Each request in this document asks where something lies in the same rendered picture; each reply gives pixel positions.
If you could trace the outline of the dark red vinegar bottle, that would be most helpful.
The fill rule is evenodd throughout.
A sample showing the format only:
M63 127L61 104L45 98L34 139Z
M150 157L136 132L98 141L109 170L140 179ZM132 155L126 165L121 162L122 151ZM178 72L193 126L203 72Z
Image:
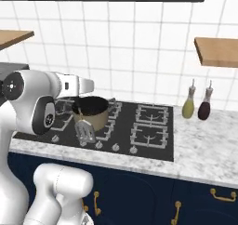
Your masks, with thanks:
M212 85L209 85L209 87L205 90L205 97L203 102L200 104L200 107L198 109L198 118L200 120L206 120L210 114L210 99L211 95L213 93Z

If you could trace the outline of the grey slotted spatula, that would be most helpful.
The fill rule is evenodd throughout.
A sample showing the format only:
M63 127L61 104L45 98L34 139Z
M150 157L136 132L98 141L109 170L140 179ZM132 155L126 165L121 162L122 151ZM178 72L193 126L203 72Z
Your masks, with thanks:
M94 128L94 116L83 115L81 109L78 109L78 113L73 115L75 121L74 128L77 137L81 143L95 143L95 128Z

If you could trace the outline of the navy drawer front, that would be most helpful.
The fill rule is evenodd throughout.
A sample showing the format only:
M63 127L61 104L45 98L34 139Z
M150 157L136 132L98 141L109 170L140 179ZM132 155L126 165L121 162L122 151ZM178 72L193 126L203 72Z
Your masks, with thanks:
M210 193L211 188L215 188L217 196L222 197L230 197L231 192L236 192L236 201L234 203L229 203L213 198ZM194 208L208 209L224 213L234 213L238 211L238 191L234 188L193 182L190 187L190 202Z

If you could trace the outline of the black gas hob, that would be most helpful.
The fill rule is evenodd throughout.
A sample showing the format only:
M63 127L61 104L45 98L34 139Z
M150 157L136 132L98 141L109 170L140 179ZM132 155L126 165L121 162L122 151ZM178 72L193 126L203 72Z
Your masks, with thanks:
M73 99L71 98L56 101L57 115L55 123L45 135L32 136L18 133L15 137L17 139L134 155L169 162L174 160L174 114L171 106L125 101L113 102L108 123L95 133L96 142L81 147L74 128L72 105ZM58 142L51 141L55 135L59 136ZM95 147L98 141L103 143L103 147L99 150ZM120 146L118 152L112 149L115 143ZM137 147L138 152L136 154L129 151L132 146Z

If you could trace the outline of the yellow oil bottle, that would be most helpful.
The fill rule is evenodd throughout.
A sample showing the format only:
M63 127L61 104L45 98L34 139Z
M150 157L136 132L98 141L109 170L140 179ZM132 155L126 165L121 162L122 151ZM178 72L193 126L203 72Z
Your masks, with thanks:
M196 89L195 85L191 85L189 87L188 97L187 97L186 101L183 104L182 116L185 119L190 119L192 117L192 115L193 115L193 112L194 112L193 96L194 96L194 93L195 93L195 89Z

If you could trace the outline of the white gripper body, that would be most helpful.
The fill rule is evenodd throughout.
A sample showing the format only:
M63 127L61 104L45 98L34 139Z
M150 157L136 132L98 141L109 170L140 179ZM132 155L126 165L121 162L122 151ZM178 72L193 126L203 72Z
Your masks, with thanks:
M78 97L82 94L94 91L94 81L91 79L75 76L74 96Z

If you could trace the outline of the beige pot with dark inside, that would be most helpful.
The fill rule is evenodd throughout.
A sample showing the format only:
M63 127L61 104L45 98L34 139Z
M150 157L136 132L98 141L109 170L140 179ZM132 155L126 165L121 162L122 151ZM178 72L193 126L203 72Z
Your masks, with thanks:
M101 130L108 122L109 102L102 97L90 96L74 99L72 105L75 123L80 120L88 121L95 131Z

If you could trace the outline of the wooden wall shelf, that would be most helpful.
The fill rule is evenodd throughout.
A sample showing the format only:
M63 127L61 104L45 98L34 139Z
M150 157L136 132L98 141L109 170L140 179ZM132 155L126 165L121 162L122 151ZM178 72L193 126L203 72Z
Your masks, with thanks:
M195 37L202 66L238 68L238 39Z
M0 30L0 50L34 36L33 31Z

